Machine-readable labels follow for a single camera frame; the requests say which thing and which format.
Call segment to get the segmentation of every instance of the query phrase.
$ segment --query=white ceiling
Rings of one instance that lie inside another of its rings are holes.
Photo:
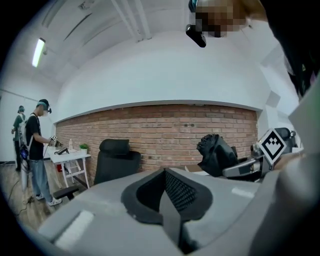
[[[126,21],[131,28],[134,28],[123,5],[125,1],[116,0]],[[136,2],[127,1],[138,31],[142,38],[146,39]],[[78,7],[82,3],[87,5],[90,2],[93,3],[86,10]],[[165,31],[184,31],[188,24],[188,0],[141,0],[141,3],[151,35]],[[273,53],[270,57],[270,53],[279,44],[274,39],[268,24],[253,22],[251,26],[252,29],[245,28],[232,33],[228,38],[243,54],[255,62],[270,64],[273,60],[278,60],[281,52],[277,52],[276,56]],[[129,39],[135,43],[112,0],[49,2],[20,33],[13,46],[13,57],[18,57],[31,65],[39,37],[46,40],[47,54],[42,55],[37,67],[38,72],[60,86],[74,71],[99,53]]]

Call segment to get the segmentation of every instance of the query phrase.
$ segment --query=bottle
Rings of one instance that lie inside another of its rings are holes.
[[[69,139],[69,150],[73,149],[73,145],[72,145],[72,139]]]

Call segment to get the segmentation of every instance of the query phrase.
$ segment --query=person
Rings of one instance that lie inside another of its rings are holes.
[[[45,198],[49,206],[55,206],[62,202],[61,199],[55,199],[50,194],[48,178],[44,163],[44,144],[53,146],[54,141],[41,136],[39,118],[48,115],[50,105],[46,99],[41,99],[36,105],[35,110],[30,115],[26,126],[26,143],[30,144],[31,137],[33,139],[29,150],[29,164],[32,173],[32,188],[37,200]]]
[[[201,20],[202,31],[213,37],[249,26],[250,20],[268,22],[295,76],[301,99],[320,69],[317,1],[305,0],[190,0],[189,9]]]
[[[24,106],[19,106],[18,109],[18,115],[16,116],[14,123],[13,123],[13,128],[11,130],[11,133],[14,134],[14,149],[15,149],[15,157],[16,157],[16,171],[20,172],[21,171],[21,157],[20,157],[20,143],[19,143],[19,125],[26,119],[26,116],[24,114],[25,108]]]

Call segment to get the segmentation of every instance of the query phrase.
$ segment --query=black t-shirt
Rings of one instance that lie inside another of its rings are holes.
[[[303,96],[320,68],[318,1],[260,0],[270,29],[294,72],[294,86]]]
[[[41,136],[40,123],[38,117],[31,115],[26,122],[25,126],[25,136],[26,143],[29,145],[31,136],[34,133],[38,133]],[[29,158],[31,160],[41,160],[44,158],[44,145],[33,138],[30,151]]]

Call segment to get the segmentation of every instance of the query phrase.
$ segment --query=chair headrest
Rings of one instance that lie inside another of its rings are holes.
[[[107,138],[101,142],[99,149],[112,155],[126,155],[130,151],[129,140]]]

